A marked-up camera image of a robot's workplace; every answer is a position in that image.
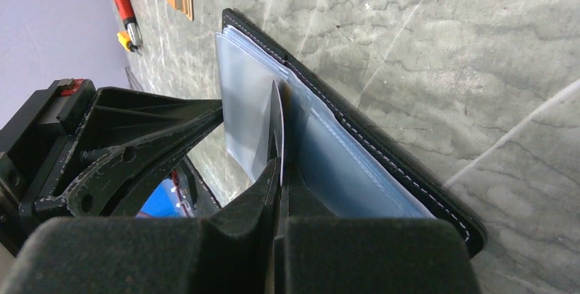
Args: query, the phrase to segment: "black foam pad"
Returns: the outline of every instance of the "black foam pad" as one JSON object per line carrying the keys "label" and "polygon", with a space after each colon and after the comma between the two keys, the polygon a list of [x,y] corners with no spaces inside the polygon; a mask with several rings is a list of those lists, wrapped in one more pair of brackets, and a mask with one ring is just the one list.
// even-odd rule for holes
{"label": "black foam pad", "polygon": [[51,219],[2,293],[188,293],[200,235],[191,219]]}
{"label": "black foam pad", "polygon": [[447,222],[291,218],[286,229],[286,294],[479,293]]}

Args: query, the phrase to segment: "black wallet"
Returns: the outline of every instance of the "black wallet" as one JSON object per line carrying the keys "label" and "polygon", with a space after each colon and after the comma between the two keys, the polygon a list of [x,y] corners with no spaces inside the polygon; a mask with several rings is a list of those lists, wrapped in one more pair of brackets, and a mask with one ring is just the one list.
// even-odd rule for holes
{"label": "black wallet", "polygon": [[453,224],[464,239],[470,256],[473,257],[482,250],[486,243],[485,228],[459,202],[443,193],[436,178],[393,139],[241,12],[223,10],[222,26],[234,27],[278,63],[291,70],[326,104],[339,124],[434,217]]}

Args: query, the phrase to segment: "gray marble surface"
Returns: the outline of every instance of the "gray marble surface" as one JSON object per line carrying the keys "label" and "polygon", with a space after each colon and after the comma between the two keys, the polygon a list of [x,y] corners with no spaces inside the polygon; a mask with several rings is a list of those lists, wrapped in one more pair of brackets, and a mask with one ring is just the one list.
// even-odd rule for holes
{"label": "gray marble surface", "polygon": [[[219,98],[237,8],[367,114],[489,231],[485,293],[580,292],[580,0],[132,0],[151,92]],[[190,154],[226,203],[248,179],[218,129]]]}

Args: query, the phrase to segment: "red pen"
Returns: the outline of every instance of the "red pen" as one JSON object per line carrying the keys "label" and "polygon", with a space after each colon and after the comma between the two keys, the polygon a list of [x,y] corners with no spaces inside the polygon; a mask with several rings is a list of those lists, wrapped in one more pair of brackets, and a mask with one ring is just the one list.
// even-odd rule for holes
{"label": "red pen", "polygon": [[141,41],[141,32],[139,31],[139,26],[137,25],[137,19],[135,18],[135,12],[133,11],[133,7],[131,6],[130,0],[113,0],[115,1],[115,5],[117,6],[117,10],[119,11],[119,16],[129,33],[129,37],[131,38],[131,42],[135,46],[140,46]]}

